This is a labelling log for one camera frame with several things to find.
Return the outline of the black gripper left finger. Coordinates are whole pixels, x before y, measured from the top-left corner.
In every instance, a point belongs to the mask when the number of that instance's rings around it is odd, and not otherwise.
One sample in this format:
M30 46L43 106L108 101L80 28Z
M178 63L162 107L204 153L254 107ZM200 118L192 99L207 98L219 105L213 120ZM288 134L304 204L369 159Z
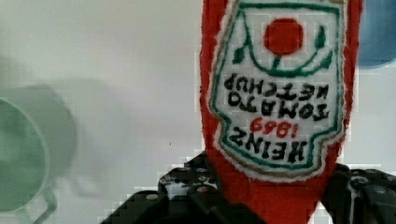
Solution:
M265 224L242 203L225 199L205 153L163 175L156 190L133 194L100 224Z

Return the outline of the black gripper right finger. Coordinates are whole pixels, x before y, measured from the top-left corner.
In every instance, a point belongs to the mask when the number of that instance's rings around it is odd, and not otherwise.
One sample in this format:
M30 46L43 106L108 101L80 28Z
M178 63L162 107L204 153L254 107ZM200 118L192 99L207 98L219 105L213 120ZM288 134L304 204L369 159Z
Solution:
M332 224L396 224L396 176L337 164L321 203Z

